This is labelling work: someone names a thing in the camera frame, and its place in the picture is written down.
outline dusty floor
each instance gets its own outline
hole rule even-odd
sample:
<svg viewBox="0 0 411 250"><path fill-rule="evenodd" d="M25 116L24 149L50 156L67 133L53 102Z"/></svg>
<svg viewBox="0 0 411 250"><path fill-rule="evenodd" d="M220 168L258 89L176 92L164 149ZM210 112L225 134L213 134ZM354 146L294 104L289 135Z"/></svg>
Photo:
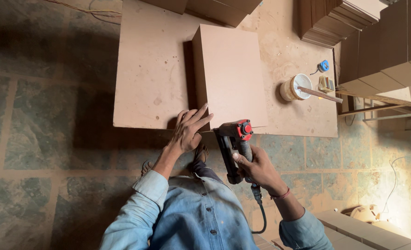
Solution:
<svg viewBox="0 0 411 250"><path fill-rule="evenodd" d="M90 1L77 2L86 8ZM41 0L0 1L0 249L95 249L142 162L167 143L169 131L112 127L119 30ZM389 160L411 156L411 132L402 132L404 121L361 118L352 126L341 120L339 138L256 135L252 143L312 212L383 208L394 184ZM203 138L208 166L225 178L214 136ZM174 174L192 157L183 155ZM389 213L411 233L411 159L395 166ZM259 230L249 185L232 189ZM264 204L263 236L277 238L280 215L273 202Z"/></svg>

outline white bucket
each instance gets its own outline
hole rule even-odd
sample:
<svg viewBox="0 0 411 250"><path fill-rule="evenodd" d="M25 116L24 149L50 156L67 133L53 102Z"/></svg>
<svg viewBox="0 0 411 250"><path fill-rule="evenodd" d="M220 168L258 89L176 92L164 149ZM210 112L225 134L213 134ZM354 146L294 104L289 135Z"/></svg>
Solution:
<svg viewBox="0 0 411 250"><path fill-rule="evenodd" d="M303 88L312 89L312 82L305 74L297 74L290 78L287 82L284 82L280 86L281 97L285 100L305 100L310 97L310 94L304 93L298 89L298 86Z"/></svg>

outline measuring tape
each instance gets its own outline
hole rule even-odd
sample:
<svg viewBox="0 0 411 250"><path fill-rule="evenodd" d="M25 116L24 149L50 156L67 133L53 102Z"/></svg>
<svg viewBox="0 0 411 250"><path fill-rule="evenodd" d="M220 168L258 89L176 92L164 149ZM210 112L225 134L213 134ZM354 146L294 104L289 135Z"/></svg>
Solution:
<svg viewBox="0 0 411 250"><path fill-rule="evenodd" d="M315 71L315 73L317 73L318 71L326 72L328 70L329 70L329 62L327 60L324 60L317 65L317 71Z"/></svg>

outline blue shirt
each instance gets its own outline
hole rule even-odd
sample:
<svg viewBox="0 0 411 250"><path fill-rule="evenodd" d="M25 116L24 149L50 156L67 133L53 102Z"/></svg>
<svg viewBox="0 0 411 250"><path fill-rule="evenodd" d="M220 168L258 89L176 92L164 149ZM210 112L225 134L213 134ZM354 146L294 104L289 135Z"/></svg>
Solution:
<svg viewBox="0 0 411 250"><path fill-rule="evenodd" d="M214 179L176 176L167 181L150 170L133 190L105 231L102 250L258 249L236 195ZM295 221L281 221L279 233L287 247L333 249L323 225L308 211Z"/></svg>

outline workbench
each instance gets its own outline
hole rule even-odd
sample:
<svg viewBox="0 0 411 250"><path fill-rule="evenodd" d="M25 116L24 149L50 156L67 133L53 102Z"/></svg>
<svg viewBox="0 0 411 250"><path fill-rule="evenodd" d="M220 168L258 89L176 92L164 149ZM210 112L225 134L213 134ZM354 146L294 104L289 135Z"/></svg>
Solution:
<svg viewBox="0 0 411 250"><path fill-rule="evenodd" d="M335 138L335 102L315 96L286 102L279 94L280 84L298 73L308 75L315 90L321 75L335 78L332 49L300 41L296 5L293 0L265 0L237 27L258 33L269 125L253 130ZM123 0L114 126L170 129L181 110L196 108L191 40L199 24L218 25ZM330 70L310 76L323 60Z"/></svg>

